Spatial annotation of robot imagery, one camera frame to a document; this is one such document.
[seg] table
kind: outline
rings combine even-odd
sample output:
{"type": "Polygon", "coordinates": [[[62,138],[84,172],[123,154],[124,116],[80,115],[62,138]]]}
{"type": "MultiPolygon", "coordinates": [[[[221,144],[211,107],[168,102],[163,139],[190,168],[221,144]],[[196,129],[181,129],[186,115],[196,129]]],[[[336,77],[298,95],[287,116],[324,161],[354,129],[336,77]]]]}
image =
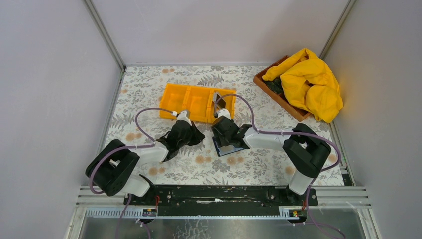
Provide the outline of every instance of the table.
{"type": "MultiPolygon", "coordinates": [[[[149,143],[149,139],[137,129],[134,116],[143,108],[158,107],[167,83],[236,89],[252,105],[258,128],[291,130],[298,122],[252,82],[253,76],[264,68],[127,67],[105,143],[116,138],[126,145],[149,143]]],[[[238,125],[250,122],[249,109],[241,100],[236,100],[234,121],[238,125]]],[[[316,121],[313,116],[302,123],[331,140],[328,124],[316,121]]],[[[146,111],[139,116],[139,124],[151,136],[159,138],[171,129],[174,121],[160,118],[158,111],[146,111]]],[[[196,123],[196,126],[206,136],[200,144],[181,148],[178,155],[168,162],[138,163],[133,173],[145,175],[155,184],[287,185],[296,170],[287,155],[280,151],[249,149],[218,157],[212,142],[211,125],[196,123]]],[[[332,149],[325,166],[332,165],[336,160],[332,149]]],[[[344,185],[339,166],[321,173],[314,185],[344,185]]]]}

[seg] wooden crate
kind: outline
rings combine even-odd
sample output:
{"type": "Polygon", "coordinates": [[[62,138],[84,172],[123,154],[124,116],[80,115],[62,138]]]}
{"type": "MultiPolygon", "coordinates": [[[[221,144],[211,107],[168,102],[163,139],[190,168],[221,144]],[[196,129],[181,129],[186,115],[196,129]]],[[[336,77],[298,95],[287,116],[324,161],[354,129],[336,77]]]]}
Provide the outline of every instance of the wooden crate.
{"type": "Polygon", "coordinates": [[[265,68],[263,71],[256,74],[255,77],[253,78],[253,82],[255,82],[255,84],[257,84],[265,93],[267,93],[271,98],[273,98],[273,100],[275,100],[279,105],[281,105],[281,107],[287,110],[287,112],[289,112],[297,121],[302,122],[309,115],[311,115],[311,113],[290,105],[286,97],[284,96],[284,93],[276,94],[275,92],[270,90],[270,88],[268,88],[267,85],[262,80],[262,76],[265,75],[265,73],[270,67],[278,66],[288,57],[289,56],[284,56],[280,60],[274,62],[271,66],[265,68]]]}

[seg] white wall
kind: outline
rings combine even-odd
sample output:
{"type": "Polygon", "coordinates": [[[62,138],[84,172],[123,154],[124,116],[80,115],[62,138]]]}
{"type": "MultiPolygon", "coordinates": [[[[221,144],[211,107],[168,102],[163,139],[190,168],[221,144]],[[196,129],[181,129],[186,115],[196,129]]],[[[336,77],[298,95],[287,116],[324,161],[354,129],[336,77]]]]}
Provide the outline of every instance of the white wall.
{"type": "Polygon", "coordinates": [[[386,239],[420,238],[422,1],[358,1],[326,59],[344,109],[335,120],[386,239]]]}
{"type": "Polygon", "coordinates": [[[81,0],[0,1],[0,238],[61,239],[119,69],[81,0]]]}
{"type": "Polygon", "coordinates": [[[319,54],[347,0],[94,0],[126,64],[273,63],[319,54]]]}

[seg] yellow towel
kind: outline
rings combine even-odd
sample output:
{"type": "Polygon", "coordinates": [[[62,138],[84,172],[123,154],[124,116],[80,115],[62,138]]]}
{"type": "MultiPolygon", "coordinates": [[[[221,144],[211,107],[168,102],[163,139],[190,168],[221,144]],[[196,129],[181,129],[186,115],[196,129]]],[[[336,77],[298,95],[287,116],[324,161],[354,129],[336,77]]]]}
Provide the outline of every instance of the yellow towel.
{"type": "Polygon", "coordinates": [[[314,114],[318,121],[331,123],[343,108],[340,84],[329,66],[304,48],[262,76],[272,81],[280,76],[289,103],[314,114]]]}

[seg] floral tablecloth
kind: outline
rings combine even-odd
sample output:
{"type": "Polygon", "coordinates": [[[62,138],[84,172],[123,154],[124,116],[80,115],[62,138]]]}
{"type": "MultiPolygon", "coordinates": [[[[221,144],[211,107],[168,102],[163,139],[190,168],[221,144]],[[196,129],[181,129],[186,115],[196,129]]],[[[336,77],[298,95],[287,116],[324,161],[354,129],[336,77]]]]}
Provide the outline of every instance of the floral tablecloth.
{"type": "MultiPolygon", "coordinates": [[[[106,144],[120,139],[127,145],[149,143],[134,123],[136,113],[146,107],[158,107],[167,83],[236,89],[252,105],[259,128],[291,130],[298,123],[289,113],[265,94],[253,76],[262,66],[177,66],[128,67],[122,82],[106,144]]],[[[241,100],[235,103],[235,122],[250,123],[250,112],[241,100]]],[[[141,127],[154,138],[163,136],[174,124],[159,117],[158,111],[139,116],[141,127]]],[[[328,125],[308,117],[307,124],[318,135],[331,139],[328,125]]],[[[164,163],[138,163],[135,174],[148,177],[155,184],[207,185],[287,185],[295,167],[284,152],[249,149],[218,157],[212,142],[210,124],[196,123],[206,137],[202,143],[183,147],[179,154],[164,163]]],[[[334,150],[326,166],[336,161],[334,150]]],[[[344,185],[340,168],[321,173],[315,185],[344,185]]]]}

